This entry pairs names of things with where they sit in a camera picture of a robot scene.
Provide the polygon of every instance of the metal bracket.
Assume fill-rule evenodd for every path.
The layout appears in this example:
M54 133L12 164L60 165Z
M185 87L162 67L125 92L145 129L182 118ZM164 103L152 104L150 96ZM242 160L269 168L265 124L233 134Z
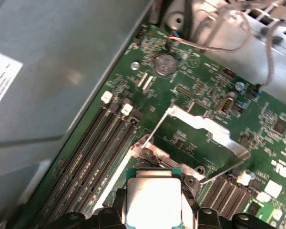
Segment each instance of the metal bracket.
M230 131L225 129L223 126L219 125L218 123L214 122L209 118L204 118L202 116L193 116L186 111L182 110L180 107L173 105L169 107L160 121L158 122L155 129L146 139L145 143L143 144L142 148L148 146L150 139L156 133L162 122L165 120L167 116L179 118L181 121L185 122L186 124L190 125L194 129L205 129L212 134L212 139L217 143L225 146L227 149L231 150L237 157L238 160L228 163L224 167L221 167L219 170L213 172L208 177L201 179L200 183L205 184L209 181L221 176L222 174L226 173L227 171L233 169L234 167L239 166L240 164L244 163L251 157L251 154L248 149L243 147L242 145L238 144L237 142L233 141L230 138Z

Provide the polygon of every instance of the metal plate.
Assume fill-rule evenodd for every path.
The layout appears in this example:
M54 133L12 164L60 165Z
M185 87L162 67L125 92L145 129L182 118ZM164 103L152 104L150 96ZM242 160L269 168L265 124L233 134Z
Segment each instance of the metal plate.
M28 199L149 4L0 0L0 53L23 63L0 102L0 212Z
M177 178L131 178L127 182L127 224L137 229L179 226L181 202Z

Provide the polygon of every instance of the gray cable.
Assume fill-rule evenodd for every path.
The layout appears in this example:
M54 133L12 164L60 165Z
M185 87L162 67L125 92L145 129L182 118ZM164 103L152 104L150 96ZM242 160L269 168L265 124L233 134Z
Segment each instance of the gray cable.
M249 21L248 21L247 17L245 16L245 14L243 12L241 12L241 17L242 17L242 19L245 22L246 38L244 39L244 41L238 47L236 47L234 49L225 49L225 48L216 48L216 47L205 46L205 45L201 45L201 44L192 43L192 42L189 42L189 41L186 41L186 40L182 40L182 39L180 39L178 37L170 37L169 39L177 40L177 41L179 41L182 44L186 44L186 45L195 47L197 49L202 49L202 50L207 50L207 51L230 52L230 53L231 52L236 52L236 51L239 51L239 50L243 49L248 44L248 42L251 39Z
M260 2L251 2L250 4L248 4L248 3L243 4L243 2L236 2L235 0L230 0L231 5L226 5L226 6L223 6L219 9L219 10L221 10L221 9L227 10L230 8L230 10L232 10L232 9L237 10L240 13L240 16L242 17L242 19L244 20L244 29L246 31L246 38L238 47L236 47L234 49L225 49L225 48L216 48L216 47L205 46L203 44L197 44L197 43L189 42L189 41L183 40L183 39L178 38L178 37L170 37L169 39L177 40L182 44L189 45L189 46L192 46L194 48L201 49L201 50L214 51L214 52L227 52L227 53L237 52L239 50L242 50L249 43L249 41L251 39L250 23L249 23L249 20L246 17L246 15L242 12L242 9L258 8L258 7L262 7L265 5L269 5L275 1L276 0L265 0L264 2L261 2L261 3Z
M272 83L274 75L275 75L275 65L274 65L274 59L272 55L272 44L273 44L272 37L276 29L281 25L281 23L282 23L281 21L277 21L269 29L266 35L266 55L267 55L267 61L268 61L268 76L267 76L265 84L261 85L260 89L264 89L265 87L269 86Z

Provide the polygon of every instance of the cable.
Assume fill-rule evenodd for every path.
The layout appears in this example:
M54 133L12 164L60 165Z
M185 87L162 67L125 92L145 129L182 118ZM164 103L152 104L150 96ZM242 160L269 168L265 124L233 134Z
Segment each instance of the cable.
M193 27L193 0L184 0L184 22L182 38L189 41L192 35Z
M232 3L232 6L240 12L241 17L245 22L246 38L238 47L236 47L234 49L216 48L216 47L210 47L210 46L205 46L205 45L189 42L189 41L183 40L183 39L178 38L178 37L169 37L169 39L179 41L182 44L189 45L189 46L195 47L197 49L214 51L214 52L236 52L236 51L243 49L251 39L250 23L249 23L248 18L245 16L245 14L242 11L239 10L239 8L238 8L238 6L236 6L236 4Z
M267 76L265 84L260 86L259 88L260 90L269 86L272 83L274 75L275 75L275 65L274 65L274 59L272 55L272 44L273 44L272 37L274 35L275 30L281 25L281 23L282 21L277 21L269 29L266 35L266 55L267 55L267 62L268 62L268 76Z
M229 7L232 6L234 8L234 10L237 10L240 13L240 16L244 20L244 29L246 31L246 38L238 47L236 47L234 49L210 47L210 46L206 46L203 44L197 44L197 43L189 42L189 41L186 41L184 39L173 37L173 36L169 37L169 39L179 41L182 44L189 45L189 46L192 46L194 48L201 49L201 50L214 51L214 52L227 52L227 53L237 52L239 50L242 50L249 43L249 41L251 39L250 23L249 23L249 20L246 17L246 15L242 12L242 9L261 8L262 6L269 5L275 1L276 0L265 0L262 3L253 1L250 4L248 4L248 2L246 2L244 4L243 2L236 2L235 0L230 0L231 5L227 5L227 6L224 6L221 8L221 9L227 10L227 9L229 9Z

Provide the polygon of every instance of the motherboard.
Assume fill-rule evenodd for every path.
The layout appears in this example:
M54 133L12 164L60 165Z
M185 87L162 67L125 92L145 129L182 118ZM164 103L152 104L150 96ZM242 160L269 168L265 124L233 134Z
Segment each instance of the motherboard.
M16 228L111 206L128 168L181 167L202 207L286 229L286 105L169 36L141 27ZM214 177L222 168L230 169ZM203 185L194 188L196 180Z

